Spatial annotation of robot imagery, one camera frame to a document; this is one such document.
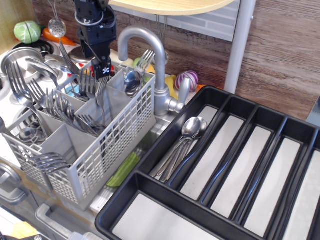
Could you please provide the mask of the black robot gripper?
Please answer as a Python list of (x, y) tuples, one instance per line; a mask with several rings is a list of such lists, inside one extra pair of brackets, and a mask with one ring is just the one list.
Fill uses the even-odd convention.
[(111, 75), (110, 45), (117, 39), (116, 15), (108, 0), (75, 0), (77, 36), (84, 56), (91, 59), (97, 80)]

